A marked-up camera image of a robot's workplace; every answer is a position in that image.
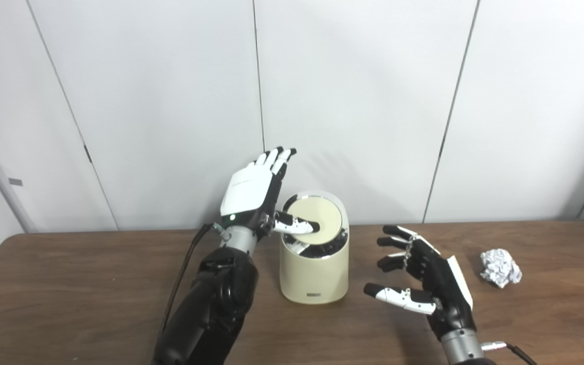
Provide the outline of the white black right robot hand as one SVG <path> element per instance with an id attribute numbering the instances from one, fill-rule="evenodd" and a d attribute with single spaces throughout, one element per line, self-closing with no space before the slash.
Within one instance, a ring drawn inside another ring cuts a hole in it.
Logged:
<path id="1" fill-rule="evenodd" d="M 420 234 L 402 226 L 383 226 L 380 247 L 401 251 L 377 262 L 382 272 L 403 270 L 418 280 L 421 289 L 398 288 L 375 283 L 364 285 L 364 293 L 376 300 L 424 314 L 436 339 L 452 331 L 476 331 L 472 295 L 456 257 L 446 259 Z"/>

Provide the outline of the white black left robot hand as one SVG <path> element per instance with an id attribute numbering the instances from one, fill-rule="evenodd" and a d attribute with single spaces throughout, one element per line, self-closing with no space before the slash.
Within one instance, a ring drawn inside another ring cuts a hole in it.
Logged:
<path id="1" fill-rule="evenodd" d="M 231 177 L 220 206 L 221 226 L 245 227 L 260 241 L 271 233 L 311 234 L 320 224 L 276 210 L 282 181 L 295 148 L 264 152 Z"/>

